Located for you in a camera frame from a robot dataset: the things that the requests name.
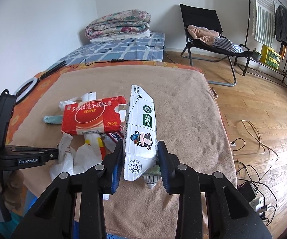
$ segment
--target green circular logo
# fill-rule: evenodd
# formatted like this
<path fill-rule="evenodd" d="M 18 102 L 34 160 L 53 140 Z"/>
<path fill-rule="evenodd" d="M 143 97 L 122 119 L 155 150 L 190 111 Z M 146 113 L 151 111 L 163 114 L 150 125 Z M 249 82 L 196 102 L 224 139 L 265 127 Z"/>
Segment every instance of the green circular logo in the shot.
<path fill-rule="evenodd" d="M 151 108 L 147 105 L 144 105 L 143 110 L 147 113 L 151 113 Z"/>

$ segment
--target white milk carton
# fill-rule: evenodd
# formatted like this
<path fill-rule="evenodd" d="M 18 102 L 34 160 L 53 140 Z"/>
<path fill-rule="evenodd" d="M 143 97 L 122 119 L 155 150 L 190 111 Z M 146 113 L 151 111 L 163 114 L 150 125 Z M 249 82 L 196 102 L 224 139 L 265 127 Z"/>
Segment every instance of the white milk carton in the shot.
<path fill-rule="evenodd" d="M 156 114 L 153 99 L 140 86 L 131 86 L 123 143 L 124 179 L 134 181 L 156 165 Z"/>

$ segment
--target red box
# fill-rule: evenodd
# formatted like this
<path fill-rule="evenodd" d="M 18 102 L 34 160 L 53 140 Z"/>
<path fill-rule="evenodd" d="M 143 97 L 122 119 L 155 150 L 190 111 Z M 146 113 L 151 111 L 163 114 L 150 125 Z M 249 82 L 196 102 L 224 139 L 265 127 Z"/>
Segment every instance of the red box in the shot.
<path fill-rule="evenodd" d="M 119 111 L 125 104 L 125 97 L 118 96 L 66 105 L 62 132 L 83 135 L 120 131 Z"/>

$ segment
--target barcode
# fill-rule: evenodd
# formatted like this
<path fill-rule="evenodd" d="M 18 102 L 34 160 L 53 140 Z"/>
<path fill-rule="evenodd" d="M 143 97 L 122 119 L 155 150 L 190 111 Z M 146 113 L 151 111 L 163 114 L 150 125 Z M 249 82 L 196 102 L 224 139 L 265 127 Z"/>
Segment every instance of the barcode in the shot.
<path fill-rule="evenodd" d="M 85 135 L 85 134 L 97 134 L 97 133 L 99 133 L 99 130 L 92 130 L 92 131 L 84 131 L 84 132 L 82 132 L 83 135 Z"/>
<path fill-rule="evenodd" d="M 155 175 L 143 175 L 142 178 L 145 181 L 145 183 L 153 184 L 153 183 L 158 182 L 161 177 L 155 176 Z"/>

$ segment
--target plant pot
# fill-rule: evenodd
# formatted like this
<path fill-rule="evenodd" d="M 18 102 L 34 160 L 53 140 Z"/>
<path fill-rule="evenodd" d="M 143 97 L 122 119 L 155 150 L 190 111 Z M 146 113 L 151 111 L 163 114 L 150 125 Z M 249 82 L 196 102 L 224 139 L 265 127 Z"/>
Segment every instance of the plant pot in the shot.
<path fill-rule="evenodd" d="M 256 53 L 256 52 L 253 52 L 253 55 L 252 55 L 252 58 L 256 61 L 259 61 L 261 59 L 262 55 Z"/>

